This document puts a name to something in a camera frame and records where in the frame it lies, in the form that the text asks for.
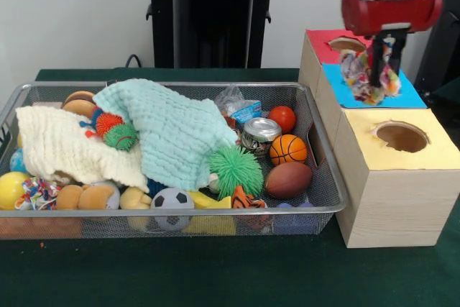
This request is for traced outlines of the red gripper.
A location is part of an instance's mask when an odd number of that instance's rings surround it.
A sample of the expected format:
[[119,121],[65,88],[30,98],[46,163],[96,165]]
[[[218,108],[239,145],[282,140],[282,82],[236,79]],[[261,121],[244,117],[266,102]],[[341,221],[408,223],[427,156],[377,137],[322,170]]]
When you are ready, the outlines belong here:
[[[385,66],[384,38],[386,33],[405,29],[409,33],[430,29],[440,17],[443,0],[341,0],[344,26],[357,36],[374,36],[372,67],[369,82],[381,86],[380,74]],[[393,32],[391,68],[399,75],[407,32]]]

